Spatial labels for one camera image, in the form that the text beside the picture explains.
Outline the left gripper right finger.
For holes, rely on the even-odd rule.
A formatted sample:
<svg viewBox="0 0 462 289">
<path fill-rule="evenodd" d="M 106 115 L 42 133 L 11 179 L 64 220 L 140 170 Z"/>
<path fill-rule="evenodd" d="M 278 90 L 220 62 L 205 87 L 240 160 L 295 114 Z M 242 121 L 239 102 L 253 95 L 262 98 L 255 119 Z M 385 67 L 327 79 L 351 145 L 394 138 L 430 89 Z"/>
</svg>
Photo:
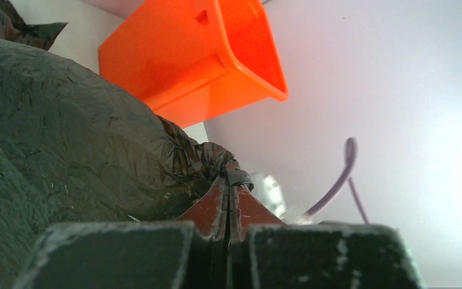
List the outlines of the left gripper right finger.
<svg viewBox="0 0 462 289">
<path fill-rule="evenodd" d="M 400 234 L 384 225 L 288 225 L 246 185 L 230 189 L 232 288 L 424 288 Z"/>
</svg>

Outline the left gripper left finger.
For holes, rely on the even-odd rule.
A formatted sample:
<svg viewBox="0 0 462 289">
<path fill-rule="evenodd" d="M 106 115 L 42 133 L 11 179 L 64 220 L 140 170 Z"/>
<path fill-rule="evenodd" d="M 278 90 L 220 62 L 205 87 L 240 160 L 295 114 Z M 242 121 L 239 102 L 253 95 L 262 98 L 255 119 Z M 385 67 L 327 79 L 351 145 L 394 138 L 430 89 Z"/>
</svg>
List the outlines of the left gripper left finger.
<svg viewBox="0 0 462 289">
<path fill-rule="evenodd" d="M 51 226 L 14 288 L 226 288 L 229 182 L 177 220 Z"/>
</svg>

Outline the black plastic trash bag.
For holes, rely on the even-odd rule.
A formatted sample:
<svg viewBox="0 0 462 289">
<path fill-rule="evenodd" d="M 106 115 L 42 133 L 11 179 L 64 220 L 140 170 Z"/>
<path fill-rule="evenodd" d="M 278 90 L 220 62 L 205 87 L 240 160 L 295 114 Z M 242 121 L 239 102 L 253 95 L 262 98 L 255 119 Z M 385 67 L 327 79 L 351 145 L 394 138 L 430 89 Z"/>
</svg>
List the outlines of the black plastic trash bag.
<svg viewBox="0 0 462 289">
<path fill-rule="evenodd" d="M 0 288 L 51 226 L 169 222 L 220 176 L 252 186 L 225 148 L 48 52 L 64 26 L 27 25 L 0 1 Z"/>
</svg>

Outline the orange plastic trash bin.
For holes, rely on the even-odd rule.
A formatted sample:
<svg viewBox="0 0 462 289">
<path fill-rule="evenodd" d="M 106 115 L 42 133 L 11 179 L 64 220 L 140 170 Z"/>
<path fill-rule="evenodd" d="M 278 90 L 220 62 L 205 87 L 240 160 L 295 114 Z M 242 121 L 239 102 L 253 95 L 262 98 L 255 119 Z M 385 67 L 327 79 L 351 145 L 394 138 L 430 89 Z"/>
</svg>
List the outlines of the orange plastic trash bin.
<svg viewBox="0 0 462 289">
<path fill-rule="evenodd" d="M 145 1 L 98 57 L 103 78 L 183 128 L 289 97 L 261 1 Z"/>
</svg>

